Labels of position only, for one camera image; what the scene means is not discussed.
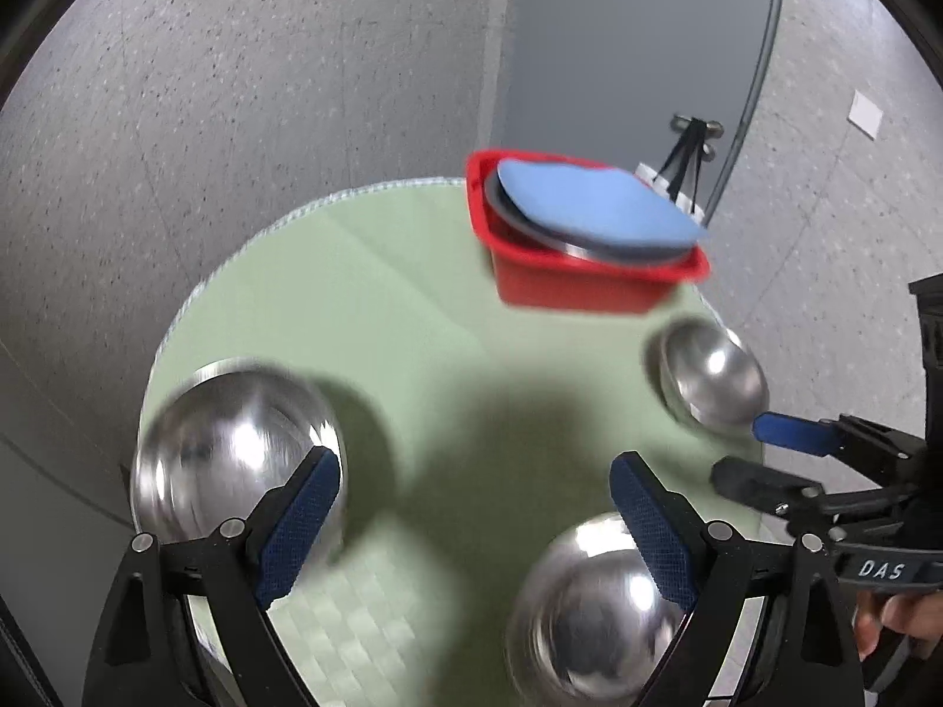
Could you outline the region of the person's right hand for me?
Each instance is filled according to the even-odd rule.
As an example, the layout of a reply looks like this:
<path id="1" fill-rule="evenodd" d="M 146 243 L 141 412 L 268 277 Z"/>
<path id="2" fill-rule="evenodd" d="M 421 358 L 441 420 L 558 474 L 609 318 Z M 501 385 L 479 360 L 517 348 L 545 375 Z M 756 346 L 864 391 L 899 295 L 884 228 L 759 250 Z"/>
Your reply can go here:
<path id="1" fill-rule="evenodd" d="M 943 632 L 943 594 L 902 594 L 881 600 L 868 590 L 858 592 L 853 635 L 860 659 L 873 653 L 884 629 L 914 639 L 938 642 Z"/>

